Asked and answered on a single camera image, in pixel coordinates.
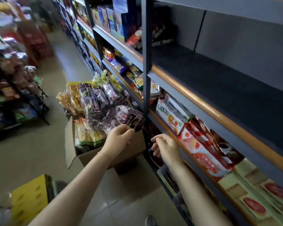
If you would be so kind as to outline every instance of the open cardboard box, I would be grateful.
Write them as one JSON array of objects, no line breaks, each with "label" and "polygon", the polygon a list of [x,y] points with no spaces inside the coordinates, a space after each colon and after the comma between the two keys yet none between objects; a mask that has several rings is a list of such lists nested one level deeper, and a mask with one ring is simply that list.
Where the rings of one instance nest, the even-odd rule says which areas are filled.
[{"label": "open cardboard box", "polygon": [[[85,167],[101,149],[102,147],[98,147],[78,156],[78,150],[75,147],[75,123],[72,118],[68,121],[65,127],[65,152],[68,168],[70,168],[75,157],[78,157]],[[125,149],[112,161],[110,167],[114,167],[123,161],[136,157],[145,149],[146,144],[144,142],[144,135],[142,130],[140,130],[134,134],[131,144],[126,146]]]}]

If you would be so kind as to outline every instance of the shoe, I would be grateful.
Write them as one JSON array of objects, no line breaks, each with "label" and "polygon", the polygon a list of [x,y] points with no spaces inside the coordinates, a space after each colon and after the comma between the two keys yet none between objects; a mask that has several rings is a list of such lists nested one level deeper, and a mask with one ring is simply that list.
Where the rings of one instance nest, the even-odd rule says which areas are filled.
[{"label": "shoe", "polygon": [[155,222],[155,219],[153,216],[147,216],[146,217],[146,220],[144,222],[144,224],[146,226],[155,226],[156,225],[156,222]]}]

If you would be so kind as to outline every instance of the left hand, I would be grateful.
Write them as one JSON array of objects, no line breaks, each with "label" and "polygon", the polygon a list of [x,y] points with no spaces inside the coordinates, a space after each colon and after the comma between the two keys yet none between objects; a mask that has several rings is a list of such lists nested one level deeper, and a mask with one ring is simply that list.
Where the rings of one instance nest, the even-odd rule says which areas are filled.
[{"label": "left hand", "polygon": [[131,129],[128,125],[122,124],[115,127],[108,134],[106,142],[101,152],[106,155],[111,161],[115,159],[129,144],[135,133],[134,129]]}]

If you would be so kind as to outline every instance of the aisle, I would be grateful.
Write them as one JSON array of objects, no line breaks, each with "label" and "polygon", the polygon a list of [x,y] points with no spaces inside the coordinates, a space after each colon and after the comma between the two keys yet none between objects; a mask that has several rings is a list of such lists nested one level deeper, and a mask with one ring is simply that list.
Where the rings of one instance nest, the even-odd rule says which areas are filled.
[{"label": "aisle", "polygon": [[[75,159],[67,170],[64,151],[64,127],[67,119],[56,95],[65,90],[67,81],[90,80],[73,41],[61,31],[48,36],[56,57],[44,60],[37,75],[49,95],[50,125],[0,142],[0,205],[7,203],[7,193],[41,174],[70,182],[83,168]],[[144,225],[153,215],[161,226],[186,225],[143,156],[129,173],[117,176],[108,170],[94,194],[81,225]]]}]

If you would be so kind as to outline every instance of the tiled floor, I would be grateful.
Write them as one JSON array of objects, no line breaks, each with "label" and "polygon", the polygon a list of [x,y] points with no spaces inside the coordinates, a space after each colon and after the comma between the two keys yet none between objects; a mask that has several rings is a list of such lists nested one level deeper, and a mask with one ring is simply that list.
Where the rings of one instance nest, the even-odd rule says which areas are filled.
[{"label": "tiled floor", "polygon": [[[50,34],[56,57],[42,61],[38,77],[43,78],[43,90],[49,95],[50,125],[40,125],[0,142],[0,205],[8,205],[8,192],[48,174],[55,180],[70,182],[83,168],[75,159],[68,170],[65,163],[64,127],[67,119],[56,95],[65,90],[67,81],[90,80],[90,72],[73,41],[61,31]],[[147,215],[157,224],[185,225],[177,209],[142,156],[138,166],[118,176],[110,169],[94,194],[81,222],[85,225],[144,225]]]}]

